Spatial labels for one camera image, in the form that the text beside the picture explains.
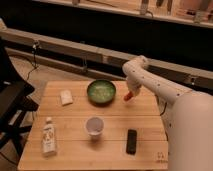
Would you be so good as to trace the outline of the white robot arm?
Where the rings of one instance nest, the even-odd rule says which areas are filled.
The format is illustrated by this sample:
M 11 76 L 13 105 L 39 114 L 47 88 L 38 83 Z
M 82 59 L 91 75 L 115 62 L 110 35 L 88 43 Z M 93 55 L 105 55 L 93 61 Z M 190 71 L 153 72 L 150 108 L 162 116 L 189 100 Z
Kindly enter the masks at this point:
M 213 96 L 147 71 L 140 55 L 122 66 L 132 96 L 141 86 L 171 105 L 168 171 L 213 171 Z

